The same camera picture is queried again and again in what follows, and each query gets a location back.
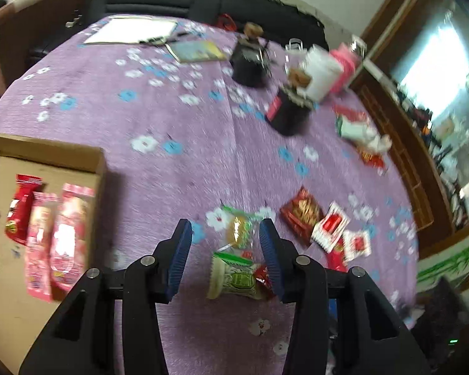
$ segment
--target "window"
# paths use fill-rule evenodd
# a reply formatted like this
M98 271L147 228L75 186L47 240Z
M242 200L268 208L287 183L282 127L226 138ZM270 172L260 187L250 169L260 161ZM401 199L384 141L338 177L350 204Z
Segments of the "window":
M438 28L401 81L414 104L433 112L433 119L466 85L469 62L453 26Z

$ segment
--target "green snack packet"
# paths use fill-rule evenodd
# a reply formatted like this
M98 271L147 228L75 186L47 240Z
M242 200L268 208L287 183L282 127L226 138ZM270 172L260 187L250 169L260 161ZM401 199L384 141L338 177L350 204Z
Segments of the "green snack packet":
M255 270L260 266L246 258L217 252L212 256L210 286L208 299L216 299L222 293L235 293L252 299L263 299L257 281Z

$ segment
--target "brown chair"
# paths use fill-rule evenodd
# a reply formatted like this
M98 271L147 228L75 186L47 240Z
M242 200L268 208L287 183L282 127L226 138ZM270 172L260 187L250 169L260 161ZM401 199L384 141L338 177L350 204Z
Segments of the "brown chair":
M29 49L73 21L90 0L14 0L0 8L0 96L27 70Z

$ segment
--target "flower pattern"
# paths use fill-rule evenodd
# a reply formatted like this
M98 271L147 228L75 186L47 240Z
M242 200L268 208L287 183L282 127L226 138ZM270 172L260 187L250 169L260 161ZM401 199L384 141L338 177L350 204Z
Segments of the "flower pattern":
M215 231L224 230L229 223L229 215L221 208L216 208L214 211L208 211L205 214L206 225L212 227Z
M256 322L249 325L249 332L254 336L262 336L266 331L271 328L269 320L259 318Z
M316 162L319 159L319 154L316 152L316 150L309 145L306 145L304 147L304 155L307 159L310 161Z
M132 79L135 79L136 77L141 77L143 75L143 72L140 70L128 70L125 72L125 76L131 77Z
M47 119L48 119L48 111L46 110L41 111L38 117L36 117L36 120L40 122L46 121Z
M130 145L135 151L141 153L148 153L154 151L158 145L158 141L154 139L151 135L141 135L133 140L131 140Z
M193 244L199 244L205 239L205 232L203 227L200 223L196 223L195 221L189 221L191 223L191 228L193 229L193 237L191 242Z
M198 97L193 96L192 94L183 94L182 96L179 96L180 100L187 105L198 105L200 100Z
M151 86L154 86L154 87L160 87L160 86L163 86L164 83L161 81L161 80L158 80L158 79L150 79L148 81L148 83L151 85Z

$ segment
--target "cardboard box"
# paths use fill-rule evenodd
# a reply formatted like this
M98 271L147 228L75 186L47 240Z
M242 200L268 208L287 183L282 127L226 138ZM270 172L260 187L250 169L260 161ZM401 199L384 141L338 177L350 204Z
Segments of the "cardboard box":
M5 221L16 191L16 174L41 177L43 191L61 195L65 183L88 186L95 199L88 211L85 240L88 264L95 245L96 209L106 163L101 148L0 134L0 359L13 372L58 306L26 293L25 247L5 235Z

